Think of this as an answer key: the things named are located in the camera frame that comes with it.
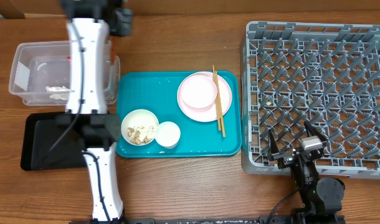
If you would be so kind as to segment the white tissue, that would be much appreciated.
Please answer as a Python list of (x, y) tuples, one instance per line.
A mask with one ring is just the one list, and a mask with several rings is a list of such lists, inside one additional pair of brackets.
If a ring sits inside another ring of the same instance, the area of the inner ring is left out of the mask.
[(68, 100), (70, 95), (70, 90), (65, 86), (46, 86), (45, 89), (53, 100)]

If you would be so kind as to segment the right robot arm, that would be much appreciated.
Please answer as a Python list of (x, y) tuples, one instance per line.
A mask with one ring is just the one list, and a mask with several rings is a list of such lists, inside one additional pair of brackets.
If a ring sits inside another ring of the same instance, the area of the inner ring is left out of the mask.
[[(327, 138), (308, 121), (304, 122), (306, 138), (292, 152), (280, 152), (271, 131), (268, 132), (267, 157), (277, 161), (279, 169), (289, 168), (297, 188), (283, 198), (269, 213), (265, 223), (344, 223), (342, 210), (345, 184), (334, 177), (321, 178), (315, 161), (324, 156)], [(290, 215), (276, 215), (275, 211), (292, 195), (300, 194), (302, 208), (294, 208)]]

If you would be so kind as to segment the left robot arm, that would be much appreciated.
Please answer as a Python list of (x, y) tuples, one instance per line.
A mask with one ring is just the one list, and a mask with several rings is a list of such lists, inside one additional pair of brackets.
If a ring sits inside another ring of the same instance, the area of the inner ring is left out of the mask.
[(115, 150), (120, 139), (120, 117), (110, 114), (103, 93), (103, 61), (110, 36), (131, 33), (133, 13), (122, 0), (61, 1), (70, 43), (70, 94), (65, 114), (58, 118), (66, 130), (78, 133), (93, 197), (90, 223), (124, 223), (118, 190)]

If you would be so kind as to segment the rice and peanut shells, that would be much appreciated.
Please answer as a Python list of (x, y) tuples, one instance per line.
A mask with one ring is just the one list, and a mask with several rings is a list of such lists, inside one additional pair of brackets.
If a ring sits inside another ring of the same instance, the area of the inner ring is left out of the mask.
[(155, 138), (156, 128), (154, 126), (134, 126), (127, 129), (130, 142), (134, 145), (145, 145)]

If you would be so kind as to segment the white bowl with food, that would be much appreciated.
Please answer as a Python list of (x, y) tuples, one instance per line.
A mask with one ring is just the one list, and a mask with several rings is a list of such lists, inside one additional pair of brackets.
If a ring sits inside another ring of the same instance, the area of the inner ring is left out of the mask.
[(129, 127), (134, 127), (134, 126), (154, 126), (157, 129), (157, 127), (159, 126), (159, 121), (157, 117), (151, 111), (148, 111), (148, 110), (139, 109), (139, 110), (134, 110), (128, 113), (123, 118), (123, 121), (121, 122), (121, 135), (123, 139), (131, 145), (134, 145), (134, 144), (130, 142), (130, 139), (127, 134), (127, 129)]

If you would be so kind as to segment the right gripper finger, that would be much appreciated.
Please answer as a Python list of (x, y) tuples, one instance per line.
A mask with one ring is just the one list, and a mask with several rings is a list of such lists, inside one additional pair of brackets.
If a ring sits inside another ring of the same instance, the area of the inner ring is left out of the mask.
[(317, 130), (309, 121), (304, 122), (304, 127), (306, 129), (306, 134), (308, 137), (317, 136), (322, 143), (328, 142), (326, 136), (321, 134), (319, 130)]
[(277, 143), (275, 142), (275, 138), (272, 134), (272, 131), (268, 130), (268, 155), (272, 156), (273, 154), (279, 153)]

